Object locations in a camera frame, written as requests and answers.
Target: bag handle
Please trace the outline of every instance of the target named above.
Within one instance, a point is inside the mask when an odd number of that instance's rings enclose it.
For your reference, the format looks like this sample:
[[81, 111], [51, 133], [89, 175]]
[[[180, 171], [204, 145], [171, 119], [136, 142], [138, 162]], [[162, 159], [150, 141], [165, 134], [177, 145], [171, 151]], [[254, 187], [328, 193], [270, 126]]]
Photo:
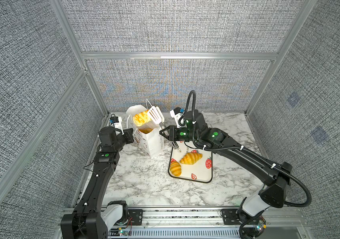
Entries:
[[148, 99], [146, 99], [146, 109], [148, 109], [148, 107], [147, 107], [147, 103], [149, 103], [149, 104], [150, 104], [150, 106], [151, 106], [151, 107], [153, 107], [153, 105], [150, 103], [150, 101], [148, 101]]
[[128, 123], [129, 123], [129, 118], [130, 118], [130, 116], [131, 116], [131, 114], [129, 114], [128, 119], [126, 120], [126, 128], [129, 128]]

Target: croissant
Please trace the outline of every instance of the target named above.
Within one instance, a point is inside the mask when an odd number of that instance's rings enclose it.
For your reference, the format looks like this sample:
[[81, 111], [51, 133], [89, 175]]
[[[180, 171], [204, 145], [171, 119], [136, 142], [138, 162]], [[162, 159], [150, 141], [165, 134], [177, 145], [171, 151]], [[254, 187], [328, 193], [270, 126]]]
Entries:
[[133, 116], [133, 122], [134, 124], [136, 124], [136, 126], [142, 126], [145, 123], [151, 121], [150, 117], [147, 115], [147, 111], [143, 111], [141, 113], [138, 113], [136, 115]]
[[182, 173], [182, 170], [181, 170], [181, 165], [175, 161], [175, 162], [172, 162], [170, 164], [170, 172], [174, 175], [174, 176], [179, 176], [181, 175]]
[[186, 153], [185, 156], [179, 161], [181, 164], [184, 165], [193, 165], [195, 164], [198, 160], [202, 158], [201, 153]]

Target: white joint cover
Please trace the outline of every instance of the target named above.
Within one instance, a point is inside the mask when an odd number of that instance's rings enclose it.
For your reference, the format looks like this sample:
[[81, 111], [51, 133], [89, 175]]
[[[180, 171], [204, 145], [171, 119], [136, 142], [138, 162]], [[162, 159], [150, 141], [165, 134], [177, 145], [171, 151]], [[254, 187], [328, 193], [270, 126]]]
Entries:
[[250, 216], [255, 216], [260, 211], [263, 211], [270, 207], [270, 205], [265, 203], [263, 199], [260, 198], [258, 193], [259, 190], [256, 190], [253, 195], [246, 198], [242, 205], [243, 211], [245, 211]]
[[112, 204], [109, 205], [105, 211], [100, 213], [102, 220], [105, 222], [108, 230], [113, 227], [113, 225], [121, 219], [122, 217], [122, 205], [120, 204]]

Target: black cable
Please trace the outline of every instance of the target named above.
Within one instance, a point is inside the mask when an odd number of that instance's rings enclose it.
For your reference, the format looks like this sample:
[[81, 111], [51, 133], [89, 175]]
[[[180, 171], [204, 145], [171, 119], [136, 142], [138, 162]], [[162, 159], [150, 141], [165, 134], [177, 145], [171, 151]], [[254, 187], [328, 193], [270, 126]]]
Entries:
[[[193, 144], [194, 144], [197, 148], [203, 149], [203, 148], [201, 148], [201, 147], [198, 147], [198, 145], [197, 145], [197, 143], [196, 143], [196, 141], [195, 141], [196, 125], [195, 125], [195, 123], [194, 123], [194, 122], [195, 122], [195, 114], [194, 114], [194, 112], [195, 112], [195, 91], [194, 91], [194, 90], [192, 90], [192, 91], [189, 93], [189, 97], [188, 97], [188, 99], [187, 99], [188, 102], [190, 101], [191, 95], [193, 96], [193, 104], [192, 104], [192, 115], [193, 115], [193, 117], [192, 117], [192, 119], [193, 119], [192, 139], [193, 139]], [[218, 149], [206, 149], [206, 148], [205, 148], [204, 150], [206, 150], [206, 151], [211, 151], [211, 152], [212, 152], [212, 151], [231, 150], [231, 149], [233, 149], [233, 150], [240, 150], [241, 148], [240, 148], [240, 147], [223, 147], [223, 148], [218, 148]], [[264, 163], [265, 163], [266, 165], [268, 165], [269, 167], [272, 167], [272, 166], [273, 166], [273, 165], [271, 165], [271, 164], [267, 161], [267, 159], [264, 159], [263, 157], [261, 157], [261, 156], [258, 155], [257, 153], [254, 153], [253, 151], [251, 151], [251, 150], [249, 150], [249, 149], [247, 149], [247, 148], [245, 148], [245, 147], [243, 147], [242, 150], [244, 150], [244, 151], [246, 151], [246, 152], [248, 152], [248, 153], [254, 155], [254, 156], [257, 157], [257, 158], [259, 158], [262, 162], [264, 162]], [[284, 204], [286, 204], [286, 205], [288, 205], [288, 206], [292, 206], [292, 207], [306, 207], [306, 206], [308, 206], [308, 205], [311, 204], [311, 201], [312, 201], [311, 193], [310, 193], [310, 191], [308, 190], [308, 188], [307, 188], [307, 187], [306, 187], [299, 179], [297, 179], [296, 177], [294, 177], [294, 176], [291, 175], [290, 173], [286, 172], [285, 170], [279, 168], [278, 165], [274, 166], [273, 169], [275, 169], [276, 171], [278, 171], [278, 172], [280, 172], [280, 173], [286, 175], [286, 176], [289, 177], [290, 179], [292, 179], [292, 180], [293, 180], [294, 182], [296, 182], [296, 183], [304, 190], [304, 192], [306, 193], [307, 199], [306, 199], [306, 201], [305, 201], [304, 203], [284, 202]]]
[[263, 234], [263, 232], [264, 232], [264, 229], [262, 229], [262, 231], [261, 231], [261, 232], [259, 232], [259, 234], [257, 234], [255, 237], [259, 237], [260, 235], [262, 235], [262, 234]]
[[91, 165], [92, 163], [93, 163], [93, 160], [91, 161], [91, 163], [90, 163], [90, 164], [88, 164], [88, 165], [86, 165], [86, 166], [84, 166], [84, 167], [87, 167], [87, 166]]
[[178, 120], [178, 124], [180, 126], [184, 126], [186, 124], [185, 121], [183, 121], [183, 123], [181, 123], [182, 119], [183, 119], [183, 116], [185, 115], [185, 113], [187, 112], [187, 109], [189, 108], [189, 103], [190, 103], [190, 97], [191, 97], [191, 92], [189, 93], [189, 96], [187, 97], [187, 102], [186, 102], [186, 108], [185, 108], [185, 112], [183, 113], [183, 115], [179, 118]]
[[82, 214], [84, 213], [84, 211], [85, 211], [85, 207], [83, 207], [82, 212], [80, 214], [80, 217], [78, 218], [78, 229], [80, 230], [80, 232], [84, 236], [84, 238], [87, 238], [87, 236], [85, 236], [84, 232], [82, 231], [82, 228], [81, 228], [81, 225], [80, 225], [81, 217], [82, 217]]
[[188, 145], [186, 144], [185, 141], [184, 141], [183, 143], [184, 143], [187, 147], [189, 147], [189, 148], [192, 148], [192, 149], [194, 149], [194, 150], [200, 150], [200, 148], [193, 148], [193, 147], [188, 146]]
[[114, 117], [116, 116], [115, 114], [111, 114], [111, 115], [110, 115], [110, 117], [109, 117], [109, 125], [108, 125], [108, 126], [110, 126], [110, 124], [111, 124], [110, 118], [113, 117], [112, 115], [114, 115]]
[[247, 221], [245, 221], [244, 223], [242, 223], [240, 226], [239, 226], [239, 236], [241, 239], [245, 239], [244, 236], [243, 236], [243, 233], [242, 233], [242, 230], [243, 230], [243, 227], [245, 225], [247, 225], [249, 222], [251, 222], [252, 220], [255, 220], [256, 218], [258, 218], [260, 215], [262, 215], [262, 213], [264, 212], [263, 211], [260, 211], [259, 213], [257, 213], [255, 216], [253, 216], [252, 218], [248, 219]]
[[92, 163], [93, 163], [93, 161], [91, 161], [90, 164], [88, 164], [88, 165], [86, 165], [85, 167], [83, 167], [83, 169], [88, 170], [88, 171], [91, 171], [92, 173], [96, 174], [94, 171], [92, 171], [92, 170], [90, 170], [90, 169], [86, 169], [86, 167], [89, 166], [89, 165], [91, 165]]

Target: mounting plate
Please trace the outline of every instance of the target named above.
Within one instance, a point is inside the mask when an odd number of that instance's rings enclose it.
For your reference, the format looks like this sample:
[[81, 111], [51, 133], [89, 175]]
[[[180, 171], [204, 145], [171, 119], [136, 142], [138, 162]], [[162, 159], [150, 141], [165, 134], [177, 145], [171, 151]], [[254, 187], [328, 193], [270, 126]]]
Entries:
[[[132, 218], [131, 225], [132, 226], [140, 226], [142, 225], [142, 215], [144, 210], [142, 209], [129, 209], [128, 210], [128, 218]], [[127, 226], [128, 223], [125, 223], [124, 225], [118, 225], [117, 223], [114, 224], [115, 226]]]
[[[222, 215], [223, 223], [225, 225], [241, 225], [242, 222], [236, 212], [236, 209], [222, 209], [220, 214]], [[259, 220], [260, 218], [257, 218], [254, 221], [249, 222], [247, 225], [256, 225], [259, 223]]]

